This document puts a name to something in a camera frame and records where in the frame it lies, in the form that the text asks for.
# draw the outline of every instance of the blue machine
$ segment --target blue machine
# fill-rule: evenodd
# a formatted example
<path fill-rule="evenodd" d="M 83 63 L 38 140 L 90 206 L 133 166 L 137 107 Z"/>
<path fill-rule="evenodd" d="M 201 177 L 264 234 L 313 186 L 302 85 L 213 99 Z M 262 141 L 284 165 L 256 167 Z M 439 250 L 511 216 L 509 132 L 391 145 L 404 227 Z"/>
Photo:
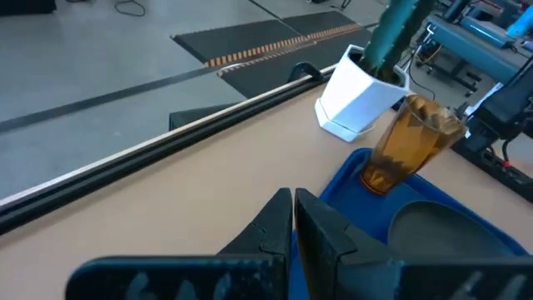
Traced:
<path fill-rule="evenodd" d="M 533 6 L 527 8 L 518 20 L 507 28 L 507 35 L 513 38 L 522 38 L 533 28 Z"/>
<path fill-rule="evenodd" d="M 473 17 L 464 17 L 461 20 L 461 27 L 498 48 L 509 48 L 515 42 L 513 37 L 507 36 L 505 29 L 492 22 L 479 21 Z"/>

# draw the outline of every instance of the black floor mat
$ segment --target black floor mat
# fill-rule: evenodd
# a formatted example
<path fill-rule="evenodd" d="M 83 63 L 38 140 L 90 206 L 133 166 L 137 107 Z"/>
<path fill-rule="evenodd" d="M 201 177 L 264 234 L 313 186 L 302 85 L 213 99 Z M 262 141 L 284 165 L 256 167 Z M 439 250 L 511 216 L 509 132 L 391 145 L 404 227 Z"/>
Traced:
<path fill-rule="evenodd" d="M 202 63 L 247 49 L 258 48 L 299 35 L 277 20 L 254 22 L 174 36 Z"/>
<path fill-rule="evenodd" d="M 319 42 L 279 57 L 254 63 L 221 75 L 228 84 L 247 98 L 253 98 L 287 83 L 292 68 L 299 62 L 310 62 L 323 69 L 338 63 L 349 44 L 365 46 L 371 33 L 367 30 L 348 33 Z"/>
<path fill-rule="evenodd" d="M 282 55 L 220 73 L 238 92 L 252 98 L 285 84 L 297 63 L 307 61 L 319 69 L 329 67 L 339 61 L 349 44 L 364 47 L 371 36 L 339 12 L 288 17 L 282 21 L 188 33 L 173 39 L 210 67 L 249 60 L 250 56 L 268 56 L 272 51 L 289 48 Z M 290 49 L 310 41 L 316 44 Z"/>

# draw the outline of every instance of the black machine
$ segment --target black machine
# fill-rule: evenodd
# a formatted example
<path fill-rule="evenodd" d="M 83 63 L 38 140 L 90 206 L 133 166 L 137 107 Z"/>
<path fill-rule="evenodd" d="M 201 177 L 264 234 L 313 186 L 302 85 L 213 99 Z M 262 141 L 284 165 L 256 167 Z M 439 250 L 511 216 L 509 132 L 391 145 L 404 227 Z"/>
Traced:
<path fill-rule="evenodd" d="M 402 256 L 305 189 L 294 203 L 310 299 L 533 296 L 531 257 Z M 282 188 L 217 255 L 93 260 L 71 276 L 66 299 L 288 299 L 292 239 L 292 196 Z"/>
<path fill-rule="evenodd" d="M 509 23 L 518 17 L 520 4 L 512 0 L 499 0 L 496 4 L 498 7 L 480 1 L 455 0 L 441 17 L 430 16 L 426 35 L 431 38 L 422 44 L 417 67 L 426 65 L 427 73 L 436 70 L 459 83 L 468 89 L 465 97 L 477 91 L 477 83 L 481 80 L 473 72 L 463 76 L 466 65 L 498 83 L 508 83 L 531 54 L 506 32 Z M 450 70 L 434 59 L 441 48 L 459 58 Z"/>
<path fill-rule="evenodd" d="M 533 203 L 533 179 L 513 167 L 507 146 L 525 133 L 531 138 L 533 124 L 533 67 L 531 57 L 515 77 L 500 90 L 490 95 L 469 116 L 466 126 L 471 135 L 452 146 L 456 152 L 507 187 Z M 503 159 L 492 147 L 497 140 L 502 144 Z"/>

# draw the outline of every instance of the blue tray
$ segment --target blue tray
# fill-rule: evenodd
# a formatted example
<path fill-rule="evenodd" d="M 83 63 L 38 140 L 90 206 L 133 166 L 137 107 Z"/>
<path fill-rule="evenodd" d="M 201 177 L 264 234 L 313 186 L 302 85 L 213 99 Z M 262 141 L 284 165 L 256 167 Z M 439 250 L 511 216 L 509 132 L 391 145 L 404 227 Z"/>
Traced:
<path fill-rule="evenodd" d="M 425 200 L 445 204 L 464 213 L 496 235 L 516 255 L 528 254 L 513 238 L 416 174 L 411 175 L 405 182 L 393 188 L 386 196 L 377 196 L 368 192 L 360 184 L 359 172 L 370 153 L 371 150 L 368 148 L 354 151 L 320 196 L 322 201 L 335 208 L 351 223 L 370 236 L 386 244 L 389 226 L 396 213 L 407 203 Z M 307 299 L 306 282 L 301 269 L 295 233 L 292 234 L 290 280 L 289 298 Z"/>

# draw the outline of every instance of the teal object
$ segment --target teal object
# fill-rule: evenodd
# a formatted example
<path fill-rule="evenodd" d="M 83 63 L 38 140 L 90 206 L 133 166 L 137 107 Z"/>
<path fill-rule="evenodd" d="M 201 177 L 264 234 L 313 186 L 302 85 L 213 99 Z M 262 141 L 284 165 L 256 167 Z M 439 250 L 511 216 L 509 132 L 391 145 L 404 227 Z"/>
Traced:
<path fill-rule="evenodd" d="M 430 14 L 434 0 L 391 0 L 358 63 L 374 78 L 392 82 L 395 65 Z"/>
<path fill-rule="evenodd" d="M 533 6 L 529 6 L 522 15 L 507 28 L 507 35 L 512 38 L 523 38 L 533 28 Z"/>

